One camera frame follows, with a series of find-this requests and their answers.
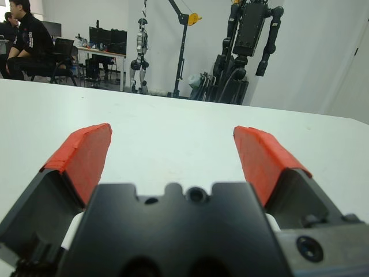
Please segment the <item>humanoid robot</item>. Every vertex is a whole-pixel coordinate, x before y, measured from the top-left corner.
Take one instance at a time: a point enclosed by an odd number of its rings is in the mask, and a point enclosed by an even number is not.
[[[144,16],[146,16],[146,1],[142,12]],[[145,81],[145,76],[146,68],[149,67],[149,63],[145,60],[145,54],[148,50],[148,33],[145,29],[145,25],[148,24],[148,21],[145,18],[141,18],[138,20],[138,23],[140,25],[140,31],[137,34],[137,59],[134,59],[131,62],[130,88],[132,93],[147,94],[148,87],[147,82]],[[138,90],[136,89],[136,80],[134,79],[136,71],[140,71],[141,87]]]

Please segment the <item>office chair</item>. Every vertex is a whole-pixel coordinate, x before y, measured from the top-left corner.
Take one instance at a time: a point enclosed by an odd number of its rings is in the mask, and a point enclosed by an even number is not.
[[[31,69],[27,71],[27,76],[31,77],[31,82],[34,81],[35,76],[41,77],[50,77],[50,84],[56,83],[58,84],[56,77],[69,77],[71,78],[74,86],[77,86],[77,83],[73,77],[72,66],[73,66],[73,57],[72,57],[72,49],[73,49],[73,40],[69,39],[57,39],[54,45],[54,51],[52,56],[55,59],[56,66],[54,70],[38,70]]]

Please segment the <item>man in black jacket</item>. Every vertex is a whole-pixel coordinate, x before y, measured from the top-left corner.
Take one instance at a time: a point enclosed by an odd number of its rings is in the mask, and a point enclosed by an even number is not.
[[[29,0],[10,0],[10,11],[21,22],[9,56],[0,55],[0,72],[5,79],[24,80],[22,71],[52,71],[54,45],[45,26],[31,14]]]
[[[14,18],[12,13],[5,13],[5,21],[0,23],[0,35],[13,42],[18,34],[18,19]]]

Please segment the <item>table surface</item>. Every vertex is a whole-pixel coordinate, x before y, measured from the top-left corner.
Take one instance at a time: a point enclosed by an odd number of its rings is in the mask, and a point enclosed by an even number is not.
[[[108,52],[108,51],[100,51],[98,49],[94,49],[94,48],[86,48],[86,47],[77,47],[79,50],[82,51],[86,51],[86,52],[91,52],[94,54],[108,54],[108,55],[114,55],[114,56],[119,56],[119,57],[126,57],[126,55],[124,54],[118,54],[118,53],[112,53],[112,52]]]
[[[132,182],[138,194],[161,195],[170,182],[210,193],[214,182],[244,181],[232,134],[251,126],[273,134],[344,214],[369,222],[369,126],[361,122],[3,79],[0,87],[0,220],[71,132],[108,122],[100,183]]]

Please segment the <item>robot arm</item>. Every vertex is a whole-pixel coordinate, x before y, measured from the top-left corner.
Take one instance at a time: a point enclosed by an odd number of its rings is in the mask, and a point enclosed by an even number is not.
[[[276,51],[276,39],[279,28],[281,26],[281,17],[284,12],[282,7],[276,7],[275,9],[272,9],[270,11],[271,15],[273,16],[273,20],[270,23],[269,38],[264,48],[263,58],[259,63],[259,67],[256,72],[257,76],[264,76],[266,67],[268,66],[269,57]]]

